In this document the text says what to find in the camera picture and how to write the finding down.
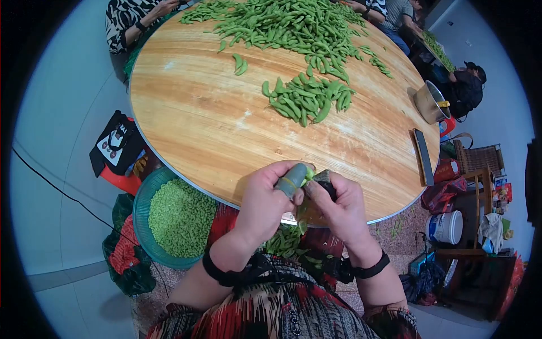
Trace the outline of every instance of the finger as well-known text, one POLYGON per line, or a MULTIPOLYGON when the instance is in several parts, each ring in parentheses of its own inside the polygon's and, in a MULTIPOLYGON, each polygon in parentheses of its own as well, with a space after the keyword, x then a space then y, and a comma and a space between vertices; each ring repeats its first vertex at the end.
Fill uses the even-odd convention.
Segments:
POLYGON ((311 180, 305 185, 305 190, 326 217, 336 213, 339 207, 331 200, 330 194, 319 183, 311 180))
POLYGON ((303 203, 303 199, 305 198, 305 191, 303 191, 301 188, 298 188, 295 190, 294 196, 292 198, 292 202, 294 205, 299 206, 303 203))
POLYGON ((295 208, 295 205, 288 199, 286 194, 284 194, 283 191, 280 190, 274 190, 273 191, 273 200, 276 202, 278 206, 283 206, 283 213, 286 212, 292 212, 295 208))
POLYGON ((295 165, 302 163, 305 166, 311 167, 313 170, 316 167, 313 164, 309 164, 299 160, 283 160, 267 165, 258 171, 256 171, 255 176, 258 179, 263 180, 267 188, 273 188, 277 180, 286 174, 289 170, 292 169, 295 165))
POLYGON ((345 178, 341 174, 336 172, 330 172, 330 181, 334 189, 337 191, 337 196, 341 196, 344 192, 348 191, 352 185, 356 185, 357 182, 345 178))

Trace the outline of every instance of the yellow clip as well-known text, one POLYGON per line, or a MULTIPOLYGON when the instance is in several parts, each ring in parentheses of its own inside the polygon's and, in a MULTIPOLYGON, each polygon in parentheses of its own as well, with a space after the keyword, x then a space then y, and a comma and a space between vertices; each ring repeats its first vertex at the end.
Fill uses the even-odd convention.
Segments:
POLYGON ((450 102, 448 100, 445 100, 445 101, 438 101, 437 102, 437 105, 439 107, 450 107, 450 102))

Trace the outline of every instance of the stainless steel bowl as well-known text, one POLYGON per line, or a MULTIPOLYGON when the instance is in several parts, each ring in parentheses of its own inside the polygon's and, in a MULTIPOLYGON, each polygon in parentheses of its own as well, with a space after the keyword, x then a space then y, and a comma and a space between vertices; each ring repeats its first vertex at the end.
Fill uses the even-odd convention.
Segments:
POLYGON ((447 107, 439 107, 437 102, 445 101, 444 96, 429 80, 425 81, 425 85, 414 94, 414 103, 423 119, 429 124, 435 124, 450 118, 450 109, 447 107))

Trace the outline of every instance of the black phone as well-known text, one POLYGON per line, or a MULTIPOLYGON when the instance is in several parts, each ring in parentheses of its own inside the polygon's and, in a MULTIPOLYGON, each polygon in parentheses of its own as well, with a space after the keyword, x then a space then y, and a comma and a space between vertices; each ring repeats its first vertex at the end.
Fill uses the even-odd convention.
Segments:
POLYGON ((431 168, 431 160, 429 160, 429 151, 427 150, 427 144, 425 143, 425 137, 422 131, 414 129, 414 137, 416 138, 416 146, 418 147, 418 155, 420 156, 420 163, 422 164, 423 179, 426 186, 433 186, 433 170, 431 168))

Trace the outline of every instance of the red plastic stool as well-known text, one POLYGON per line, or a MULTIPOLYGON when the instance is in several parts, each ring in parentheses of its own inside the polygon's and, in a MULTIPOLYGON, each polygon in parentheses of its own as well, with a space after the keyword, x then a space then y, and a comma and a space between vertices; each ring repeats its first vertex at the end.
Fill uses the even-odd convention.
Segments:
POLYGON ((100 173, 100 176, 113 186, 118 187, 124 192, 130 193, 133 196, 136 195, 139 186, 141 186, 141 179, 136 177, 133 172, 130 173, 129 176, 117 175, 111 172, 107 165, 105 165, 104 170, 100 173))
POLYGON ((446 118, 441 122, 441 124, 446 125, 444 132, 441 133, 441 138, 442 138, 446 134, 452 132, 452 130, 455 128, 455 118, 454 117, 451 117, 450 119, 446 118))

